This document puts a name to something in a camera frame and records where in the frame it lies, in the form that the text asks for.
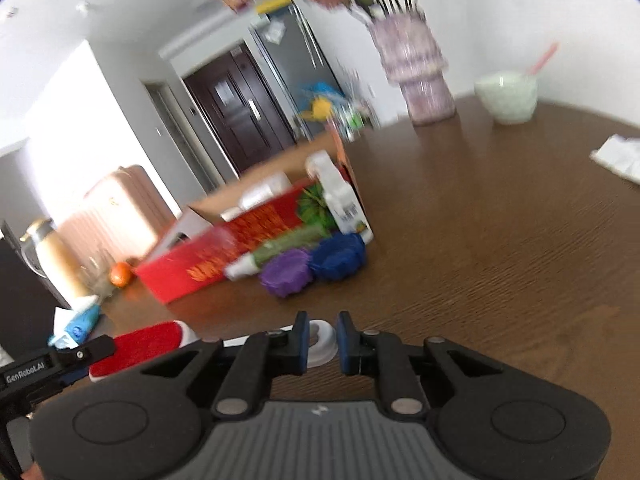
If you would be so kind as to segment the red white lint brush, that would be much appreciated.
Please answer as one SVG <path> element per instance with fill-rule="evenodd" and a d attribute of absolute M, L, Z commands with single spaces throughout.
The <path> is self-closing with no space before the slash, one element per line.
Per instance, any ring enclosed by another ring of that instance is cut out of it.
<path fill-rule="evenodd" d="M 99 382 L 128 368 L 152 361 L 198 341 L 198 335 L 182 321 L 168 321 L 114 338 L 115 352 L 89 367 L 89 379 Z M 337 355 L 335 328 L 325 320 L 309 321 L 307 367 L 331 362 Z"/>

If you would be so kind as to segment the dark grey paper bag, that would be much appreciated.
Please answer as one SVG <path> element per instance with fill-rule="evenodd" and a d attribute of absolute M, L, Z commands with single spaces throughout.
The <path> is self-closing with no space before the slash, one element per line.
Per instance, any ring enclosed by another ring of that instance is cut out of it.
<path fill-rule="evenodd" d="M 61 307 L 53 289 L 29 269 L 19 244 L 1 220 L 0 338 L 14 360 L 47 347 L 55 309 Z"/>

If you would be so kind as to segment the blue tissue pack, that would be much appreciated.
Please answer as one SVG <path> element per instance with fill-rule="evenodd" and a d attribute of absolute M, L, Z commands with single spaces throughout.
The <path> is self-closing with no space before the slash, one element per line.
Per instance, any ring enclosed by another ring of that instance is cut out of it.
<path fill-rule="evenodd" d="M 101 306 L 96 295 L 75 298 L 68 309 L 56 307 L 48 346 L 57 349 L 77 348 L 88 340 L 100 316 Z"/>

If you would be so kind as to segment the clear drinking glass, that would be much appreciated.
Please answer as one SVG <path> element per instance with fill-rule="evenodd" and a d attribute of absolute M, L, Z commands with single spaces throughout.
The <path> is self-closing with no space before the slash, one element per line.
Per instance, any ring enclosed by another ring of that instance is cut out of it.
<path fill-rule="evenodd" d="M 99 245 L 80 267 L 80 276 L 84 284 L 90 292 L 102 299 L 111 297 L 116 289 L 110 279 L 114 263 L 112 255 Z"/>

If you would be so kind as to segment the orange thermos bottle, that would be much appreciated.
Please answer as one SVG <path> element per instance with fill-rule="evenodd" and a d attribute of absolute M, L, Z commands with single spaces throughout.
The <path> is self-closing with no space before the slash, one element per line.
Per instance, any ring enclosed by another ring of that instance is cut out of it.
<path fill-rule="evenodd" d="M 51 219 L 32 222 L 20 242 L 29 269 L 45 278 L 68 304 L 90 295 L 80 276 L 79 260 L 55 231 Z"/>

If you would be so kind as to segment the orange fruit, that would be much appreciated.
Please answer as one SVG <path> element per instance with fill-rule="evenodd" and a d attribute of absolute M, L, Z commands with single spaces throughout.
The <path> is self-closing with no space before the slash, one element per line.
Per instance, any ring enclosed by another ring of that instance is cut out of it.
<path fill-rule="evenodd" d="M 117 288 L 127 287 L 133 277 L 134 272 L 132 272 L 130 264 L 126 261 L 114 263 L 108 274 L 111 284 Z"/>

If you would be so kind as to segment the red cardboard box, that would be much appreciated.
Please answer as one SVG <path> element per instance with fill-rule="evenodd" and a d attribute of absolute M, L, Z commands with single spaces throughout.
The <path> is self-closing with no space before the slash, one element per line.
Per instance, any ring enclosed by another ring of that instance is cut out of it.
<path fill-rule="evenodd" d="M 348 183 L 354 182 L 342 139 L 334 130 L 288 148 L 250 168 L 239 180 L 188 206 L 134 267 L 134 275 L 161 304 L 169 304 L 224 279 L 224 267 L 266 240 L 321 224 L 335 231 L 320 182 L 306 169 L 314 153 L 325 151 Z M 246 192 L 269 177 L 284 174 L 291 186 L 227 221 L 222 214 L 240 204 Z"/>

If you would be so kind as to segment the green tube white cap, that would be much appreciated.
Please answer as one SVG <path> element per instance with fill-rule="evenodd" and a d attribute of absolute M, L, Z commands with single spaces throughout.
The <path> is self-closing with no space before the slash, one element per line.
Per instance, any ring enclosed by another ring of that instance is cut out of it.
<path fill-rule="evenodd" d="M 224 268 L 224 276 L 236 281 L 260 272 L 273 258 L 291 249 L 310 249 L 329 237 L 331 232 L 321 224 L 306 224 L 265 240 L 256 249 L 246 252 Z"/>

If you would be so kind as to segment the purple flower-shaped object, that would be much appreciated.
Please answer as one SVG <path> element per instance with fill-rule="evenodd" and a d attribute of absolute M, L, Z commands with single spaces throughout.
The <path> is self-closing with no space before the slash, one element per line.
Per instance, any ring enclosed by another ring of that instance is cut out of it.
<path fill-rule="evenodd" d="M 310 252 L 294 248 L 274 257 L 262 269 L 259 281 L 271 295 L 285 298 L 301 292 L 312 281 Z"/>

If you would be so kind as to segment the blue flower-shaped object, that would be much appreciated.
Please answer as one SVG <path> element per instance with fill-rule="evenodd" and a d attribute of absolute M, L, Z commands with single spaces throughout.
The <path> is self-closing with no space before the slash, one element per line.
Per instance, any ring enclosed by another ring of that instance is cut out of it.
<path fill-rule="evenodd" d="M 336 233 L 310 253 L 309 270 L 321 281 L 343 281 L 367 263 L 366 244 L 359 234 Z"/>

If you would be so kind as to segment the white jar in box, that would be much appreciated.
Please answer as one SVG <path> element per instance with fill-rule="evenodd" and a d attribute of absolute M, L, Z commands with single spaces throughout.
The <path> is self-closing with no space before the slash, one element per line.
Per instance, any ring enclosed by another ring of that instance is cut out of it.
<path fill-rule="evenodd" d="M 290 188 L 292 188 L 292 182 L 283 171 L 270 174 L 245 190 L 239 198 L 238 206 L 242 210 L 253 209 L 288 192 Z"/>

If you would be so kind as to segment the white spray bottle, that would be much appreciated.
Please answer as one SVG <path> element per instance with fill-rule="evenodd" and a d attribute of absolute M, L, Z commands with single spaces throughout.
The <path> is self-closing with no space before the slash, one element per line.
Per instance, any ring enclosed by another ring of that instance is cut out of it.
<path fill-rule="evenodd" d="M 352 185 L 332 162 L 327 151 L 318 151 L 306 159 L 306 170 L 322 187 L 322 196 L 337 229 L 343 234 L 358 234 L 364 244 L 373 240 L 373 232 Z"/>

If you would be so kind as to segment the white paper on table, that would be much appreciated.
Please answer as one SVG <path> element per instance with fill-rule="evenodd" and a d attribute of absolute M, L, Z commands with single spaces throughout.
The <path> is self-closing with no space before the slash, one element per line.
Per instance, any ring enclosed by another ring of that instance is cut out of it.
<path fill-rule="evenodd" d="M 610 136 L 590 159 L 617 177 L 640 184 L 640 139 Z"/>

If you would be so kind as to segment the dark brown door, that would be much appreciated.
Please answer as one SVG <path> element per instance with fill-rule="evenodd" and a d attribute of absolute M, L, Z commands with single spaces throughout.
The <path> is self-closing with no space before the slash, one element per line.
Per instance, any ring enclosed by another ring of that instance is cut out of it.
<path fill-rule="evenodd" d="M 245 44 L 214 58 L 184 82 L 240 174 L 296 144 Z"/>

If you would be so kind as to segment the pale green bowl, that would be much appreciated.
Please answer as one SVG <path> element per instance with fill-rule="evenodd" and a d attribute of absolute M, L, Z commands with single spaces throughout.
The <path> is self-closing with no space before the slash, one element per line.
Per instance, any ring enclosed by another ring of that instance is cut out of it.
<path fill-rule="evenodd" d="M 525 124 L 533 118 L 537 107 L 538 81 L 528 73 L 493 73 L 477 79 L 474 92 L 498 124 Z"/>

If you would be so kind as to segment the cluttered small cart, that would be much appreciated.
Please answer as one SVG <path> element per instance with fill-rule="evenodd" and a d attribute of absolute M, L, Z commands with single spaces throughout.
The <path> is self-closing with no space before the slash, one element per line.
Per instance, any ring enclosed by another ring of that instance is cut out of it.
<path fill-rule="evenodd" d="M 307 84 L 299 90 L 303 106 L 297 117 L 334 129 L 345 142 L 359 139 L 363 131 L 378 125 L 378 118 L 369 102 L 358 93 L 337 90 L 327 82 Z"/>

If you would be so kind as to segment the pink spoon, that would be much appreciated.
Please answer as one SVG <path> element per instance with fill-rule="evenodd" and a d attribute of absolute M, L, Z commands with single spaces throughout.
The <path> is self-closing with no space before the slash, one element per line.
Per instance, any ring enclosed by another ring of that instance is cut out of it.
<path fill-rule="evenodd" d="M 554 57 L 555 53 L 558 52 L 559 46 L 560 44 L 558 42 L 554 42 L 550 47 L 548 47 L 547 51 L 541 55 L 540 59 L 526 70 L 526 74 L 536 76 Z"/>

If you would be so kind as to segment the pink textured vase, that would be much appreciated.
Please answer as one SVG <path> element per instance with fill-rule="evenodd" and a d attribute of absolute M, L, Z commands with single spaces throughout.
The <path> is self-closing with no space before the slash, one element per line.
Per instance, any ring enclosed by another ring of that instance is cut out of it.
<path fill-rule="evenodd" d="M 397 86 L 415 125 L 441 122 L 456 114 L 446 84 L 446 58 L 420 11 L 395 13 L 369 25 L 390 84 Z"/>

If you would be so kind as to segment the grey refrigerator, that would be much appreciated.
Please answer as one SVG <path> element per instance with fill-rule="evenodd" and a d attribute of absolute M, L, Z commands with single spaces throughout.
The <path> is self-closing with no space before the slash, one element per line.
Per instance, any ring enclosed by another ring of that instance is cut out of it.
<path fill-rule="evenodd" d="M 320 44 L 304 14 L 291 3 L 261 15 L 252 32 L 262 57 L 294 110 L 294 122 L 307 139 L 323 130 L 320 122 L 300 117 L 319 92 L 344 96 Z"/>

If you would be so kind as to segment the yellow box on fridge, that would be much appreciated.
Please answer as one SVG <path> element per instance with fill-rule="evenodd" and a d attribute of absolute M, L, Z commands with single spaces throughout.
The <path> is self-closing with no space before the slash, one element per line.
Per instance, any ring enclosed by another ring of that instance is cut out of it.
<path fill-rule="evenodd" d="M 264 0 L 255 6 L 257 14 L 267 15 L 286 8 L 292 3 L 292 0 Z"/>

